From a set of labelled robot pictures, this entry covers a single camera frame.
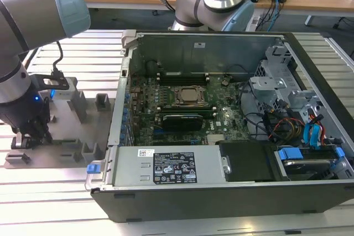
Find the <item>warning label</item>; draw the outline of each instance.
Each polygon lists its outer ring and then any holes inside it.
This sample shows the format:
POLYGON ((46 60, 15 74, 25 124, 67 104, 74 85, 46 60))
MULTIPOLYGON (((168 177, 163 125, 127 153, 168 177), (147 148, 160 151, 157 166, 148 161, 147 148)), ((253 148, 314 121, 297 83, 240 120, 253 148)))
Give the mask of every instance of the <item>warning label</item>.
POLYGON ((194 153, 154 153, 154 183, 196 183, 194 153))

